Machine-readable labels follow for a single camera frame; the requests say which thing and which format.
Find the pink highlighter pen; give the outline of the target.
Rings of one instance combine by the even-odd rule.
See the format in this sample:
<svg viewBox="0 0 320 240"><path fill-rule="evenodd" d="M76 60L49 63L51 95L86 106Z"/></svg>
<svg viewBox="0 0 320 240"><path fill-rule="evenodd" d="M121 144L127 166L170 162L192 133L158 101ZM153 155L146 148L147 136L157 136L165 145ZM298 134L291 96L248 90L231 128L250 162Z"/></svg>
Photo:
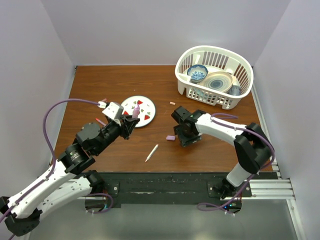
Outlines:
<svg viewBox="0 0 320 240"><path fill-rule="evenodd" d="M133 109L132 118L133 119L138 118L139 114L140 114L140 105L137 104Z"/></svg>

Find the purple highlighter cap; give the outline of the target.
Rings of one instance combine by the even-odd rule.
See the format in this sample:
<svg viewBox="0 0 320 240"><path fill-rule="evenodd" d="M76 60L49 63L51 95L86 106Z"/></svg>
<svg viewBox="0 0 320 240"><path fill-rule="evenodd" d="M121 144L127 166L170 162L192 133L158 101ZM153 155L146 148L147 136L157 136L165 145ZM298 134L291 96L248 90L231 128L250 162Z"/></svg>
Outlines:
<svg viewBox="0 0 320 240"><path fill-rule="evenodd" d="M166 140L167 140L167 141L175 141L175 139L176 139L176 137L175 137L174 135L168 135L168 136L166 137Z"/></svg>

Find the white peach-tipped pen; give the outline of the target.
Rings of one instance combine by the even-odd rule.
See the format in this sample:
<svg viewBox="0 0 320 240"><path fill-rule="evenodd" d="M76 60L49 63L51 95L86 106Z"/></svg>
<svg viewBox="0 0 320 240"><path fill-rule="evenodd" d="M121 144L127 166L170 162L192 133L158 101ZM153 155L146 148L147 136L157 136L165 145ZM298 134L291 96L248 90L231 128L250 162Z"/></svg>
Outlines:
<svg viewBox="0 0 320 240"><path fill-rule="evenodd" d="M148 162L150 160L150 158L153 156L153 154L156 152L156 150L158 149L159 145L156 144L154 146L154 148L151 150L151 152L149 153L149 155L147 156L147 158L145 159L145 163Z"/></svg>

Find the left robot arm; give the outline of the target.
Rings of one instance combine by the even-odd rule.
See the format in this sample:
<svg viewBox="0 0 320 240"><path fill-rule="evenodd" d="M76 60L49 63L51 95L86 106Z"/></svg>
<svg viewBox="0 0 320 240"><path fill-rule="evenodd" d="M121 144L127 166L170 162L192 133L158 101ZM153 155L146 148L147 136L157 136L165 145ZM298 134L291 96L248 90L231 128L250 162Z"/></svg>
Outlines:
<svg viewBox="0 0 320 240"><path fill-rule="evenodd" d="M85 170L118 137L129 139L139 118L121 115L101 127L85 124L73 143L59 158L24 190L14 196L0 198L0 218L15 237L27 235L55 209L84 196L99 196L105 182L95 170Z"/></svg>

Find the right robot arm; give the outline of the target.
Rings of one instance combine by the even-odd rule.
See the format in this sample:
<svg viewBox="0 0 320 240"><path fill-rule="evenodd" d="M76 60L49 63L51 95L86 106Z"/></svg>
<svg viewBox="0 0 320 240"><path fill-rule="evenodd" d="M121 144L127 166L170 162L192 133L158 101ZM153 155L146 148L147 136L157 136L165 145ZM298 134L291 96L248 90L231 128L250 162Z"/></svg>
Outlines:
<svg viewBox="0 0 320 240"><path fill-rule="evenodd" d="M176 108L171 117L177 122L173 130L182 147L200 141L202 135L215 137L234 147L237 164L213 187L222 199L235 196L244 182L258 174L268 161L272 162L275 158L274 147L257 123L236 124L225 120L235 119L234 115L210 114L202 110L189 112L182 106Z"/></svg>

